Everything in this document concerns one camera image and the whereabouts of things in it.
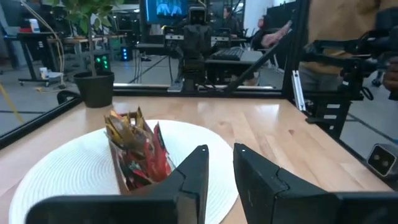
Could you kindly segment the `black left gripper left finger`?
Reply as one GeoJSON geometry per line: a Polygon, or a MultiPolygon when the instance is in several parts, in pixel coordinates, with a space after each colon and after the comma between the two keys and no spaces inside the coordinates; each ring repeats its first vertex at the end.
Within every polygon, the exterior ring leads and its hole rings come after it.
{"type": "Polygon", "coordinates": [[[197,146],[166,179],[133,193],[130,222],[204,223],[208,176],[208,146],[197,146]]]}

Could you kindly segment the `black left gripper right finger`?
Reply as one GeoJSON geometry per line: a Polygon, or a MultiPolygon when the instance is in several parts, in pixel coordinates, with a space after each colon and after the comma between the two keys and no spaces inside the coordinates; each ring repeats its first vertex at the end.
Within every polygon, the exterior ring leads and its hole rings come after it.
{"type": "Polygon", "coordinates": [[[233,151],[236,186],[248,223],[336,223],[338,198],[244,144],[233,151]]]}

